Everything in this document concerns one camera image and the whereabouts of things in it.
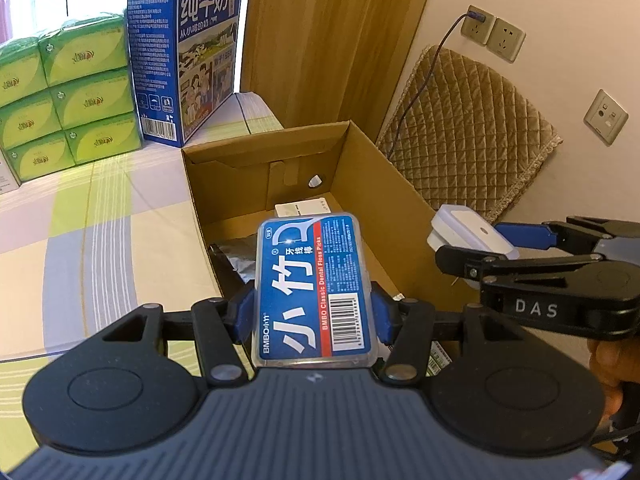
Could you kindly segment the person's right hand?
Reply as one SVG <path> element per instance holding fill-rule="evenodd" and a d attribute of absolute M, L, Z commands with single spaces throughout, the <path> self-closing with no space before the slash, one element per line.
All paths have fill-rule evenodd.
<path fill-rule="evenodd" d="M 589 339 L 587 347 L 590 352 L 589 369 L 600 382 L 605 396 L 601 418 L 604 422 L 615 415 L 627 401 L 628 394 L 624 393 L 623 384 L 639 382 L 639 338 L 616 341 Z"/>

